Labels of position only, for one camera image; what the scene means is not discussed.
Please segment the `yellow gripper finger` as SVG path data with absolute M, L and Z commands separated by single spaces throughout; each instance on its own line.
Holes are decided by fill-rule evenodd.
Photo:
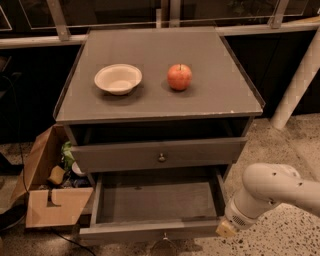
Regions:
M 222 221 L 216 229 L 216 233 L 221 237 L 228 238 L 237 234 L 237 229 L 228 221 Z

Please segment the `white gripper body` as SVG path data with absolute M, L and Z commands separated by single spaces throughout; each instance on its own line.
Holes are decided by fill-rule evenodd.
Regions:
M 247 191 L 237 191 L 225 208 L 225 217 L 238 230 L 249 229 L 263 213 L 264 201 Z

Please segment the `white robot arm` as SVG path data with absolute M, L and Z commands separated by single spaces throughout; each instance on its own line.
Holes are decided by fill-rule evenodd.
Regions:
M 271 124 L 282 129 L 320 68 L 320 28 L 309 44 Z M 254 225 L 258 218 L 282 203 L 320 216 L 320 183 L 303 179 L 286 164 L 255 163 L 242 175 L 242 187 L 229 200 L 216 233 L 231 237 Z

